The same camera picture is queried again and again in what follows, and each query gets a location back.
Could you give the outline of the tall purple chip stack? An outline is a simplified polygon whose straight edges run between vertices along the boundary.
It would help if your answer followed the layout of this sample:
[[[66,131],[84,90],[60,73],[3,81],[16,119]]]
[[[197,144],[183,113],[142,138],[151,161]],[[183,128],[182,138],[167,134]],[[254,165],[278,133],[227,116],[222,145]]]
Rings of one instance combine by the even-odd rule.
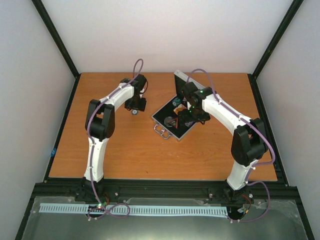
[[[193,124],[195,124],[194,121],[190,121],[190,122],[185,122],[184,123],[186,127],[191,127]]]

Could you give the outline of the orange blue round button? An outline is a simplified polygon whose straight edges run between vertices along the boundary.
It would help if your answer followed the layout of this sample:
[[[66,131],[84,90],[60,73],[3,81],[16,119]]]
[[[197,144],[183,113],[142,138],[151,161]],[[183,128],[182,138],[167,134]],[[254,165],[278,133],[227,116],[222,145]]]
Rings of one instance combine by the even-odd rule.
[[[184,110],[184,108],[182,108],[182,107],[176,107],[173,111],[175,114],[178,114],[178,112],[181,112],[183,110]]]

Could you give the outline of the red black triangular button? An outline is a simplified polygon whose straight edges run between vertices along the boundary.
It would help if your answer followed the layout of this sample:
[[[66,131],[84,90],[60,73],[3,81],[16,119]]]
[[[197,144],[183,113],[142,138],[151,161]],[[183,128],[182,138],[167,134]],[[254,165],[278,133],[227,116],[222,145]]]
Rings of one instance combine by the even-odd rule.
[[[177,128],[179,127],[178,122],[179,122],[179,119],[176,117],[176,118],[172,118],[172,119],[168,120],[168,121],[167,121],[167,124],[168,124],[169,126],[172,126],[172,127],[174,127],[174,128],[177,129]]]

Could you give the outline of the clear round dealer button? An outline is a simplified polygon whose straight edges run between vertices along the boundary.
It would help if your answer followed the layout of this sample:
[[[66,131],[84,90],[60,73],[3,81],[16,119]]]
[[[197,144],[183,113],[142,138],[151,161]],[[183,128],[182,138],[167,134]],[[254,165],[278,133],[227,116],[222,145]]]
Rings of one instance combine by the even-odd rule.
[[[173,117],[171,117],[171,116],[167,116],[165,119],[164,119],[164,125],[165,126],[167,126],[168,128],[171,128],[171,127],[173,127],[173,126],[170,126],[170,125],[168,125],[168,120],[170,120],[170,119],[174,119]]]

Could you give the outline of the aluminium poker case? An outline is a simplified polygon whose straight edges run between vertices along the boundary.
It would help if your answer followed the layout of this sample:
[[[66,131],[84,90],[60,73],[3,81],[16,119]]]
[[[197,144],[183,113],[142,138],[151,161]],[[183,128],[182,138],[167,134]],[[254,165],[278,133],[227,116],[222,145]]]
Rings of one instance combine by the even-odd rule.
[[[176,95],[156,111],[156,113],[152,115],[152,119],[155,122],[154,131],[161,137],[165,140],[174,137],[180,141],[196,125],[194,121],[183,122],[178,116],[179,109],[183,110],[188,107],[187,101],[184,99],[182,93],[182,87],[187,82],[193,82],[199,90],[203,89],[204,86],[196,80],[188,78],[188,75],[180,70],[174,72],[174,82]]]

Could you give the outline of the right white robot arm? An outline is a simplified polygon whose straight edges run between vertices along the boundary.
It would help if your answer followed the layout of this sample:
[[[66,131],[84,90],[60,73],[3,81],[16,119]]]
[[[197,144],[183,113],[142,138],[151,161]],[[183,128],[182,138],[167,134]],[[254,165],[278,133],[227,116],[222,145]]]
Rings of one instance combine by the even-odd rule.
[[[192,82],[181,88],[187,109],[178,112],[180,123],[204,124],[213,116],[232,135],[231,155],[234,163],[226,179],[224,194],[231,199],[248,184],[255,164],[267,152],[265,126],[259,118],[251,119],[227,104],[210,87],[198,89]]]

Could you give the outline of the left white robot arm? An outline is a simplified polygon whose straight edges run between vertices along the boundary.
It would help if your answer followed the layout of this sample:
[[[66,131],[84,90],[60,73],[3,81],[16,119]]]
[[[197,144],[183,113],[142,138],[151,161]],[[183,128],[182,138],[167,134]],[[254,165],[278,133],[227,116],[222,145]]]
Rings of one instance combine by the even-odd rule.
[[[100,100],[89,102],[85,120],[89,150],[84,178],[98,183],[104,177],[103,165],[106,147],[115,131],[115,115],[119,107],[143,112],[147,100],[143,97],[147,79],[138,74],[133,79],[124,78],[115,90]]]

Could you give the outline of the black aluminium frame rail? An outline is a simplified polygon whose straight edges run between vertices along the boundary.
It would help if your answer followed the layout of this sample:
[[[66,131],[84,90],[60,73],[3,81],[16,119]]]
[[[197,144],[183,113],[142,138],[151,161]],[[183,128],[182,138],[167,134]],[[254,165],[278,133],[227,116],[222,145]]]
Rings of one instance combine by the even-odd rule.
[[[91,183],[83,178],[48,178],[35,184],[31,196],[74,197],[88,203],[109,199],[120,203],[131,198],[195,199],[210,204],[240,204],[245,199],[294,200],[301,202],[298,189],[283,182],[256,183],[232,190],[225,181],[120,180],[103,179]]]

